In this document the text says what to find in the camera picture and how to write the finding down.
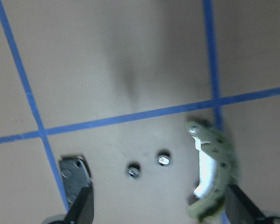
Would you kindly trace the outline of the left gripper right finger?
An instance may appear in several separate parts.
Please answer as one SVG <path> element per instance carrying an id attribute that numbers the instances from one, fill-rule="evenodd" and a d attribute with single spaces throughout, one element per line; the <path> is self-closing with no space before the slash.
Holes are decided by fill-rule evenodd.
<path id="1" fill-rule="evenodd" d="M 270 224 L 271 219 L 253 203 L 238 185 L 225 190 L 225 213 L 230 224 Z"/>

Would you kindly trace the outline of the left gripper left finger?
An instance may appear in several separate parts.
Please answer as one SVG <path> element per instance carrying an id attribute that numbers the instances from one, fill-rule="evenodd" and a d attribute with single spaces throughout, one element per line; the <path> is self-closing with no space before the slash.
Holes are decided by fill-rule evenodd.
<path id="1" fill-rule="evenodd" d="M 73 205 L 64 218 L 66 224 L 92 224 L 94 220 L 93 187 L 81 188 Z"/>

